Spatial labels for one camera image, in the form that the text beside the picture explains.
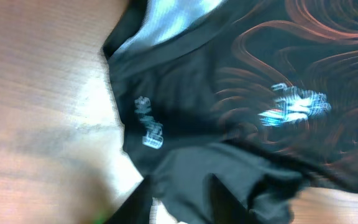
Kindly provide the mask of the black shirt with orange lines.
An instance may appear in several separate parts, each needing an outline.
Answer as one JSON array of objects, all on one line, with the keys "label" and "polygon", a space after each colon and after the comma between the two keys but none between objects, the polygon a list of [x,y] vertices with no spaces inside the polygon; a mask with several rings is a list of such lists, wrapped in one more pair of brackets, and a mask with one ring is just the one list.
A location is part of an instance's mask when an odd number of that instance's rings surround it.
[{"label": "black shirt with orange lines", "polygon": [[358,1],[130,1],[103,45],[123,149],[183,223],[358,194]]}]

